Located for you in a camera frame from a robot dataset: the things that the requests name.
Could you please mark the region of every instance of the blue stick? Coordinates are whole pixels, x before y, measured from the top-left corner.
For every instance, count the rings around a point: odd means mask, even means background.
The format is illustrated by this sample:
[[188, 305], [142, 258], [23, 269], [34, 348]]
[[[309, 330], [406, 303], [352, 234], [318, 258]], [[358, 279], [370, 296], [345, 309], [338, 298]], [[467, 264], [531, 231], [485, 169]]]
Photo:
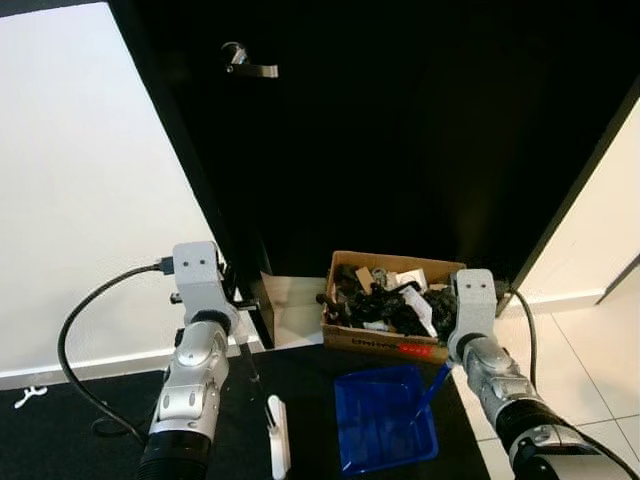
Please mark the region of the blue stick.
[[444, 362], [438, 373], [436, 374], [436, 378], [433, 379], [433, 383], [429, 387], [429, 389], [422, 395], [420, 402], [418, 403], [418, 409], [416, 411], [416, 416], [411, 420], [411, 423], [415, 422], [416, 419], [420, 416], [420, 414], [424, 411], [424, 409], [431, 404], [433, 397], [435, 397], [442, 384], [449, 376], [451, 372], [451, 367], [449, 366], [449, 362]]

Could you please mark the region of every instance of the blue plastic tray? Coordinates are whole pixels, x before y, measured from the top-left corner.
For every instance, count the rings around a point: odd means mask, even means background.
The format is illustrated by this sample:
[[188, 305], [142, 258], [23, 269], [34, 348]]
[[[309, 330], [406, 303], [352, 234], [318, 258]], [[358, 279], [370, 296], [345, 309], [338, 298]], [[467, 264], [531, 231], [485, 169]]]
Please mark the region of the blue plastic tray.
[[342, 473], [354, 475], [438, 454], [431, 409], [416, 415], [425, 392], [418, 367], [368, 370], [334, 381]]

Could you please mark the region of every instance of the white wall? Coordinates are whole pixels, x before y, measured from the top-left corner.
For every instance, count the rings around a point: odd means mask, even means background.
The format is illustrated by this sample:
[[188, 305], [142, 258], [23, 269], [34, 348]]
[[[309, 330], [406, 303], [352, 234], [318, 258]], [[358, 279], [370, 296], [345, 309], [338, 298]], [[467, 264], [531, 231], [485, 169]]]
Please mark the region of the white wall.
[[[212, 238], [104, 4], [0, 19], [0, 161], [0, 377], [56, 365], [92, 288]], [[72, 360], [171, 347], [174, 289], [150, 273], [96, 301]]]
[[593, 305], [638, 252], [640, 101], [520, 290], [538, 310]]

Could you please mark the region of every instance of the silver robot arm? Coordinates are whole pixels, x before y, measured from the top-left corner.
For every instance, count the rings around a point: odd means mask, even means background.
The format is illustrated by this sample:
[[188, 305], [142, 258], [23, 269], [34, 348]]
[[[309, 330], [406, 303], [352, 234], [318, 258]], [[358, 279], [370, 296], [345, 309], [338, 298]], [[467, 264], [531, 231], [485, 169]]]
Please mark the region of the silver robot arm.
[[450, 359], [463, 366], [517, 480], [637, 478], [554, 414], [499, 346], [491, 272], [461, 270], [452, 277], [452, 288], [457, 316], [447, 340]]
[[158, 397], [139, 480], [205, 478], [229, 372], [227, 337], [240, 320], [222, 288], [214, 243], [177, 245], [173, 264], [185, 328]]

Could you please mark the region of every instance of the baseboard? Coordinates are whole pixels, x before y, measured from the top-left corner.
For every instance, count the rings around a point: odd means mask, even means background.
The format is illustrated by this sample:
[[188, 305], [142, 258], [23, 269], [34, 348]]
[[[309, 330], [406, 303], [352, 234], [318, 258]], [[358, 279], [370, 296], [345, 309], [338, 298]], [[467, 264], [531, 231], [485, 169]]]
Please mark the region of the baseboard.
[[[604, 289], [577, 292], [570, 295], [554, 297], [527, 297], [525, 299], [533, 313], [554, 313], [567, 310], [579, 310], [594, 306], [604, 295]], [[522, 306], [516, 298], [512, 298], [503, 310], [501, 316], [522, 315]]]
[[[249, 336], [248, 341], [252, 352], [264, 351], [262, 343], [260, 343], [260, 339], [257, 336]], [[173, 350], [173, 348], [166, 348], [131, 355], [76, 362], [73, 363], [71, 367], [80, 380], [164, 370], [169, 364]], [[237, 345], [233, 338], [230, 338], [227, 356], [233, 357], [239, 354], [240, 351]], [[55, 385], [57, 383], [65, 383], [66, 381], [67, 379], [64, 373], [62, 373], [59, 364], [0, 372], [0, 390], [13, 390], [32, 385]]]

